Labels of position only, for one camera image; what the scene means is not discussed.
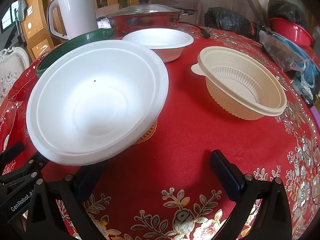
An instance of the greek key pattern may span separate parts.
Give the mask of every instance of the greek key pattern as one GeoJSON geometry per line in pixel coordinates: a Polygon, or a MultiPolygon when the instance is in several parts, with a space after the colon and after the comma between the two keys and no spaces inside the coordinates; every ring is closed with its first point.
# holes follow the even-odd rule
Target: greek key pattern
{"type": "Polygon", "coordinates": [[[212,61],[213,62],[216,62],[216,61],[226,61],[226,62],[230,62],[230,63],[233,63],[233,64],[236,64],[240,67],[243,67],[244,69],[250,71],[253,75],[255,75],[257,78],[259,78],[262,82],[264,82],[264,78],[258,73],[256,72],[252,67],[242,63],[241,61],[238,61],[238,60],[235,60],[233,58],[228,58],[228,57],[214,57],[212,58],[212,61]]]}

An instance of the orange coaster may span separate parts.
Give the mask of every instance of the orange coaster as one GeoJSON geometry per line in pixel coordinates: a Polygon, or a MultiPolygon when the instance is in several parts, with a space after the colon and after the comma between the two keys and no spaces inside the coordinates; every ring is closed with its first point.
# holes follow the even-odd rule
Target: orange coaster
{"type": "Polygon", "coordinates": [[[149,130],[144,135],[142,135],[133,145],[145,142],[146,140],[150,139],[156,131],[157,124],[158,119],[153,123],[153,125],[151,125],[149,130]]]}

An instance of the window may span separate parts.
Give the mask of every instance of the window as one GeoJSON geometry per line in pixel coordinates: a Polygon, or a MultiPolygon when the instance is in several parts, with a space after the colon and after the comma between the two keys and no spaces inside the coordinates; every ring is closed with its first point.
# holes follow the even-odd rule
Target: window
{"type": "Polygon", "coordinates": [[[8,8],[7,12],[3,16],[0,22],[1,32],[3,32],[6,28],[11,26],[15,23],[16,17],[14,15],[14,9],[18,9],[18,1],[15,1],[11,6],[8,8]]]}

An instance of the white sticker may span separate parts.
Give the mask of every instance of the white sticker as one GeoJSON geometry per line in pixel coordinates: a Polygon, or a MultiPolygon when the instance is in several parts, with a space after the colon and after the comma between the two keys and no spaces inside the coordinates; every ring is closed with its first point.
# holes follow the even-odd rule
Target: white sticker
{"type": "Polygon", "coordinates": [[[32,5],[27,9],[27,14],[28,14],[28,16],[30,15],[30,14],[32,14],[32,12],[33,12],[33,10],[32,10],[32,5]]]}

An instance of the pot lid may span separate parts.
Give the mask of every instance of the pot lid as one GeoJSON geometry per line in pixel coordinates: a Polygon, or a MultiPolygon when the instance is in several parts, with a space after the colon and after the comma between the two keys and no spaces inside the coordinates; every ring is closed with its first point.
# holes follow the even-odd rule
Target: pot lid
{"type": "Polygon", "coordinates": [[[139,5],[133,5],[123,8],[115,13],[108,15],[108,17],[120,16],[120,15],[132,15],[132,14],[144,14],[144,13],[156,13],[156,12],[182,12],[179,9],[175,9],[169,6],[160,4],[149,4],[149,0],[139,0],[139,5]]]}

